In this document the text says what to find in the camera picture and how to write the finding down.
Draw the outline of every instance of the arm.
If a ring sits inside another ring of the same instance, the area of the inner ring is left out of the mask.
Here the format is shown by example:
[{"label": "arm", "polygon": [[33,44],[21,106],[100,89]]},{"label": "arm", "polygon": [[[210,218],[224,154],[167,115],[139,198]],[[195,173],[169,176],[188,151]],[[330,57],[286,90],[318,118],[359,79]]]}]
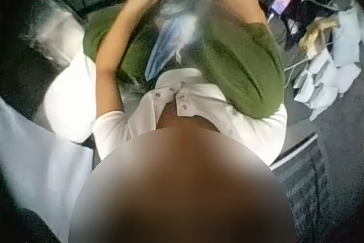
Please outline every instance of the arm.
[{"label": "arm", "polygon": [[131,33],[144,13],[157,0],[128,0],[107,34],[96,56],[96,112],[100,117],[123,110],[116,72],[125,53]]},{"label": "arm", "polygon": [[128,2],[113,24],[96,57],[97,117],[110,111],[123,110],[116,72],[120,60],[143,10]]}]

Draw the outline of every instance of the white collared shirt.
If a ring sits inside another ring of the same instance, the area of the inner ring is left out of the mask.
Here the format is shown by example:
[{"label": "white collared shirt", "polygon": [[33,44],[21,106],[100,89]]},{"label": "white collared shirt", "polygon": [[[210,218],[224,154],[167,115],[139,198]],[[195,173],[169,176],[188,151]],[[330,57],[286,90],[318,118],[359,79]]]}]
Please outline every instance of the white collared shirt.
[{"label": "white collared shirt", "polygon": [[237,112],[217,85],[206,83],[199,70],[184,68],[162,74],[155,89],[143,96],[129,119],[124,112],[113,111],[96,120],[93,134],[100,158],[103,160],[122,142],[155,130],[165,105],[174,98],[178,116],[204,117],[221,134],[255,152],[266,165],[271,165],[280,154],[287,125],[283,104],[269,118],[250,118]]}]

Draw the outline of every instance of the green sweater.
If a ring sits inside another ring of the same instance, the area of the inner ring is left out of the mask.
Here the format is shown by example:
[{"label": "green sweater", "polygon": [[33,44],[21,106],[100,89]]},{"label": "green sweater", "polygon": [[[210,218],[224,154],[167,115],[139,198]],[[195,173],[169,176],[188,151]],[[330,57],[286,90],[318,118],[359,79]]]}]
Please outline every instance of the green sweater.
[{"label": "green sweater", "polygon": [[[97,50],[121,6],[95,12],[86,26],[84,51],[95,60]],[[147,15],[132,36],[118,77],[145,82],[144,72],[158,30]],[[211,13],[202,22],[201,39],[182,56],[216,84],[241,113],[256,119],[274,114],[283,102],[284,73],[278,46],[263,24],[237,25]]]}]

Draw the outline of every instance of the striped mat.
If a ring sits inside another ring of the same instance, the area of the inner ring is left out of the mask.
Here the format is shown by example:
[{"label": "striped mat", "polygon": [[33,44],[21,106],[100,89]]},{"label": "striped mat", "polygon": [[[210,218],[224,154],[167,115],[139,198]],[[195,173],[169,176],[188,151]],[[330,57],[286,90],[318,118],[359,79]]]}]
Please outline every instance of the striped mat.
[{"label": "striped mat", "polygon": [[309,137],[271,167],[292,208],[298,242],[319,242],[329,211],[327,166],[317,144]]}]

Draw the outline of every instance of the white sleeve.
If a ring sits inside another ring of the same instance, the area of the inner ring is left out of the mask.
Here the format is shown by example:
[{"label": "white sleeve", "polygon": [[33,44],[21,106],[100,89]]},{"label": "white sleeve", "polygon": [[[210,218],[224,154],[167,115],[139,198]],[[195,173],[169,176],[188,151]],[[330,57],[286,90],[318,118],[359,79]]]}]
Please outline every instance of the white sleeve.
[{"label": "white sleeve", "polygon": [[242,116],[245,133],[242,135],[246,146],[270,166],[282,152],[287,129],[287,110],[284,104],[269,118],[256,120]]},{"label": "white sleeve", "polygon": [[122,111],[108,112],[99,117],[93,124],[92,132],[101,160],[130,139],[127,118]]}]

